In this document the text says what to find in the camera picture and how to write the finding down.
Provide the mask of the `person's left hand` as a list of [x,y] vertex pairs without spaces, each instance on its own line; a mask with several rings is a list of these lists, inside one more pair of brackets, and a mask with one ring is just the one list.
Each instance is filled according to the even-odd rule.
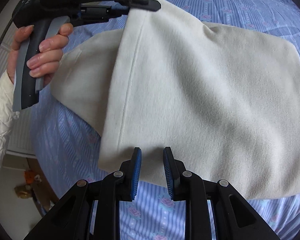
[[[30,37],[34,30],[33,25],[19,28],[14,35],[10,53],[7,60],[7,75],[14,82],[15,68],[21,43]],[[47,86],[55,72],[59,68],[59,62],[63,57],[63,48],[69,43],[69,36],[74,27],[70,23],[62,25],[57,35],[42,41],[39,45],[39,53],[31,57],[26,65],[30,69],[30,76],[42,77],[44,86]]]

